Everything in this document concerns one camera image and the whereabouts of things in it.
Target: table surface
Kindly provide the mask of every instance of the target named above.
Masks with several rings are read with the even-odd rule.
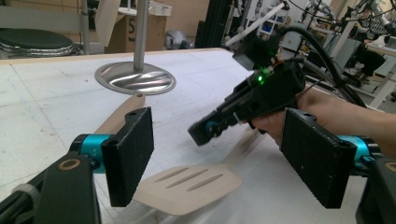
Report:
[[[376,51],[376,52],[378,52],[380,54],[387,54],[387,55],[390,55],[390,56],[396,56],[396,49],[390,49],[390,48],[387,48],[387,47],[382,46],[382,45],[377,45],[375,43],[367,44],[367,49],[370,49],[372,51]]]
[[[115,54],[0,61],[0,200],[61,158],[76,136],[93,133],[130,97],[101,86],[93,74],[102,65],[132,60],[132,54]],[[145,63],[169,71],[177,85],[147,96],[155,149],[143,178],[222,160],[246,125],[229,128],[203,147],[187,129],[251,72],[223,49],[151,52]],[[268,135],[261,135],[233,170],[243,179],[239,189],[183,217],[137,202],[113,208],[105,175],[95,175],[103,223],[356,223],[366,179],[350,177],[341,209],[325,209]]]

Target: wire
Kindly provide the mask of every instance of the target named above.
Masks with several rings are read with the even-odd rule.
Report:
[[[41,189],[47,170],[42,171],[29,184]],[[13,223],[14,219],[23,212],[33,208],[31,197],[21,191],[16,191],[0,202],[0,224]]]
[[[327,73],[325,73],[323,70],[321,70],[319,67],[317,67],[313,63],[309,62],[307,59],[305,59],[305,58],[291,58],[290,60],[295,61],[297,63],[302,63],[306,68],[313,71],[315,74],[321,76],[323,79],[325,79],[327,82],[329,82],[333,86],[335,85],[334,80],[332,80],[332,78]]]
[[[337,37],[337,35],[333,35],[332,39],[329,41],[329,43],[327,44],[326,47],[324,47],[328,52],[330,52],[331,48],[332,48],[332,44],[335,40],[335,38]]]
[[[337,67],[340,69],[341,72],[343,71],[340,64],[338,64],[335,60],[332,60],[332,62],[335,63],[335,65],[337,65]]]
[[[369,7],[374,1],[376,1],[376,0],[371,0],[370,2],[368,2],[369,0],[366,0],[366,1],[361,1],[361,2],[359,2],[358,3],[358,5],[357,5],[357,7],[361,7],[361,6],[364,6],[364,8],[360,11],[360,12],[358,12],[358,14],[361,14],[367,7]]]
[[[306,92],[308,92],[309,90],[311,90],[312,88],[314,88],[314,86],[317,86],[320,82],[324,81],[324,79],[319,79],[318,81],[312,83],[308,88],[305,88],[304,91],[298,93],[296,95],[296,98],[302,97]]]
[[[358,34],[359,34],[359,29],[356,29],[355,34],[354,34],[353,36],[351,36],[350,38],[351,38],[351,39],[355,39],[355,37],[358,36]]]
[[[366,104],[363,102],[363,100],[359,97],[359,95],[354,92],[352,89],[349,88],[349,86],[345,83],[343,79],[338,74],[337,69],[334,66],[334,63],[332,63],[332,60],[330,56],[326,53],[324,48],[319,44],[319,42],[312,36],[311,33],[307,32],[305,29],[300,28],[300,27],[293,27],[293,26],[288,26],[281,28],[275,36],[275,38],[282,37],[288,32],[296,32],[300,34],[302,37],[304,37],[311,45],[314,47],[314,49],[318,52],[319,57],[321,60],[324,62],[326,65],[327,69],[329,70],[331,76],[332,76],[332,81],[333,81],[333,86],[338,90],[340,95],[348,102],[359,105],[362,107],[366,107]]]
[[[318,15],[315,15],[315,14],[311,13],[311,12],[309,12],[308,10],[305,10],[305,9],[303,9],[303,8],[301,8],[301,7],[299,7],[299,6],[297,6],[297,5],[296,5],[295,3],[293,3],[291,0],[289,0],[289,2],[292,3],[295,7],[299,8],[301,11],[303,11],[303,12],[305,12],[305,13],[307,13],[307,14],[313,16],[314,18],[320,18],[320,19],[324,19],[324,20],[329,19],[329,18],[327,18],[327,17],[321,17],[321,16],[318,16]],[[373,16],[373,18],[382,16],[382,15],[388,13],[388,12],[391,12],[393,9],[396,9],[396,8],[392,8],[392,9],[390,9],[390,10],[388,10],[388,11],[385,11],[385,12],[383,12],[383,13],[381,13],[381,14],[375,15],[375,16]],[[350,21],[367,21],[367,20],[369,20],[369,18],[366,18],[366,19],[357,19],[357,20],[350,20]]]

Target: spatula slot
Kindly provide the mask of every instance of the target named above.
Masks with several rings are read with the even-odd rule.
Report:
[[[193,190],[195,190],[195,189],[201,188],[201,187],[203,187],[203,186],[205,186],[205,185],[207,185],[207,184],[210,184],[211,182],[213,182],[213,181],[219,179],[219,178],[222,177],[222,176],[223,176],[223,175],[214,175],[214,176],[212,176],[212,177],[209,177],[208,179],[205,179],[205,180],[199,182],[198,184],[192,186],[191,188],[187,189],[187,191],[193,191]]]
[[[184,182],[186,182],[186,181],[188,181],[188,180],[191,180],[191,179],[195,178],[196,176],[203,174],[203,173],[206,172],[206,171],[208,171],[208,169],[204,169],[204,170],[202,170],[202,171],[198,171],[198,172],[195,172],[195,173],[193,173],[193,174],[191,174],[191,175],[187,175],[187,176],[185,176],[185,177],[183,177],[183,178],[180,178],[178,181],[176,181],[176,182],[174,182],[174,183],[168,185],[168,186],[166,187],[166,189],[170,189],[170,188],[172,188],[172,187],[174,187],[174,186],[177,186],[177,185],[182,184],[182,183],[184,183]]]
[[[171,174],[169,174],[169,175],[165,175],[165,176],[159,178],[158,180],[156,180],[156,181],[154,181],[154,182],[163,181],[163,180],[165,180],[165,179],[167,179],[167,178],[170,178],[170,177],[172,177],[172,176],[174,176],[174,175],[178,175],[178,174],[180,174],[180,173],[183,173],[183,172],[185,172],[185,171],[188,170],[188,169],[189,169],[189,167],[186,167],[186,168],[183,168],[183,169],[180,169],[180,170],[176,170],[176,171],[174,171],[173,173],[171,173]]]

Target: stool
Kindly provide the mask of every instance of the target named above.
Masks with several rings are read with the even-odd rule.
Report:
[[[50,31],[6,29],[0,31],[0,50],[26,57],[58,57],[71,54],[74,44]]]

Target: spatula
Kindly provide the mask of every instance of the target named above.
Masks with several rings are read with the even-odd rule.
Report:
[[[173,216],[186,215],[229,194],[242,184],[232,168],[256,139],[248,128],[219,163],[178,166],[142,180],[133,200]]]
[[[117,133],[125,124],[125,115],[133,110],[142,108],[145,101],[146,96],[144,94],[131,96],[106,119],[95,133]]]

